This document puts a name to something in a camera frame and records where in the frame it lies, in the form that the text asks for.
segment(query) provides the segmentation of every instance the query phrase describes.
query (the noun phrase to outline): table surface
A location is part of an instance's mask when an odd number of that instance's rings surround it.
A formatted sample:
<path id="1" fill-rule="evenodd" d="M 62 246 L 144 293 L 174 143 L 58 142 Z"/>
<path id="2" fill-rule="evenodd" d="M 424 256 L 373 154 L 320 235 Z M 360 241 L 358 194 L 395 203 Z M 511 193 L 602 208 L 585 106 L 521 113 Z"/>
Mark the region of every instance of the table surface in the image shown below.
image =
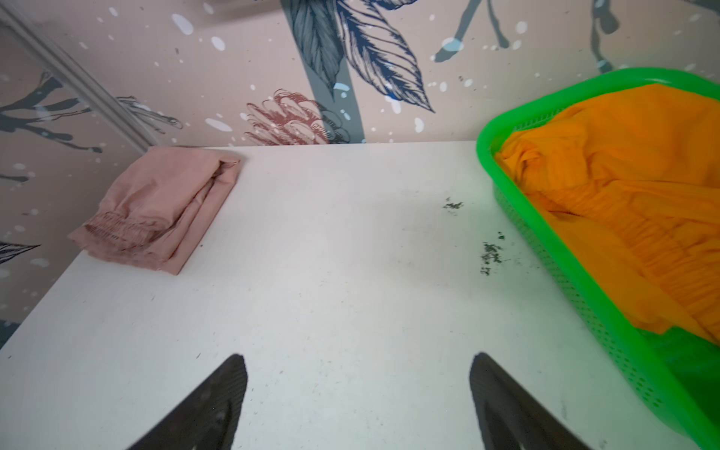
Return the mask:
<path id="1" fill-rule="evenodd" d="M 234 449 L 481 449 L 484 351 L 594 449 L 697 449 L 595 342 L 474 143 L 234 150 L 179 276 L 82 253 L 0 350 L 0 448 L 125 449 L 238 353 Z"/>

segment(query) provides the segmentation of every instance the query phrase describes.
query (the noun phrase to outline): black pointed object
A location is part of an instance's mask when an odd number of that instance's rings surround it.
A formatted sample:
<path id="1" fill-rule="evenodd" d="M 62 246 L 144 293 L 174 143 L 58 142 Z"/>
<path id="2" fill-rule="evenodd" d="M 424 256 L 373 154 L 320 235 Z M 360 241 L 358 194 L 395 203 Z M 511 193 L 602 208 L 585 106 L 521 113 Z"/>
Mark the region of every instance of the black pointed object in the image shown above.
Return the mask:
<path id="1" fill-rule="evenodd" d="M 470 390 L 486 450 L 590 450 L 487 354 L 472 362 Z"/>
<path id="2" fill-rule="evenodd" d="M 248 372 L 232 355 L 128 450 L 230 450 Z"/>

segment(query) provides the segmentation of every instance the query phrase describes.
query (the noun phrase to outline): wall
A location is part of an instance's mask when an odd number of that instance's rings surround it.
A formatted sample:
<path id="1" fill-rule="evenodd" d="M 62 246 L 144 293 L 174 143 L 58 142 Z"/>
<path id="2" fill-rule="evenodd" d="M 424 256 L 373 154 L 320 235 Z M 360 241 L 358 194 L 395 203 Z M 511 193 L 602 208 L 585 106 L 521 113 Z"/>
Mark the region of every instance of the wall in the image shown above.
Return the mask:
<path id="1" fill-rule="evenodd" d="M 0 346 L 78 254 L 66 238 L 139 154 L 0 31 Z"/>
<path id="2" fill-rule="evenodd" d="M 495 115 L 601 72 L 720 75 L 712 0 L 23 5 L 114 95 L 176 117 L 150 119 L 167 144 L 468 140 Z"/>

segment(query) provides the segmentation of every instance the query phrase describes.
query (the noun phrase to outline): orange cloth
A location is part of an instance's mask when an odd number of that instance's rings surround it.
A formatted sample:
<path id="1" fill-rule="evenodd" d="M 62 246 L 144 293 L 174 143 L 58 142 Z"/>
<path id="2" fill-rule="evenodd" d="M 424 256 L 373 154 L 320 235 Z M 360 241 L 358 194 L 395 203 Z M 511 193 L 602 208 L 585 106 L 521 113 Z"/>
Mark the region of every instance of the orange cloth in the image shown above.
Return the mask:
<path id="1" fill-rule="evenodd" d="M 634 326 L 720 341 L 720 102 L 606 94 L 495 157 Z"/>

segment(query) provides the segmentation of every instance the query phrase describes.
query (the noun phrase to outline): blue leaf illustration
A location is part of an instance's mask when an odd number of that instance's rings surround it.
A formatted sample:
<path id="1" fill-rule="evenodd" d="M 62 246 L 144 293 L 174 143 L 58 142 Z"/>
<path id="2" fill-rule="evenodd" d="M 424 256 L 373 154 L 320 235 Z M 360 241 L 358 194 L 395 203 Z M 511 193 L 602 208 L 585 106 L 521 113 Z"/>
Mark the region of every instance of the blue leaf illustration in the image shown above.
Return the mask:
<path id="1" fill-rule="evenodd" d="M 415 55 L 370 1 L 337 0 L 348 62 L 381 94 L 434 112 Z"/>
<path id="2" fill-rule="evenodd" d="M 290 16 L 292 35 L 302 60 L 333 93 L 343 60 L 338 36 L 335 2 L 329 0 L 282 0 Z"/>
<path id="3" fill-rule="evenodd" d="M 11 244 L 8 242 L 2 242 L 0 241 L 0 264 L 6 263 L 7 261 L 10 261 L 15 256 L 18 256 L 21 253 L 25 253 L 26 251 L 32 250 L 37 246 L 23 246 L 20 244 Z"/>
<path id="4" fill-rule="evenodd" d="M 416 1 L 417 0 L 375 0 L 373 3 L 385 9 L 398 9 L 401 6 L 409 5 Z"/>

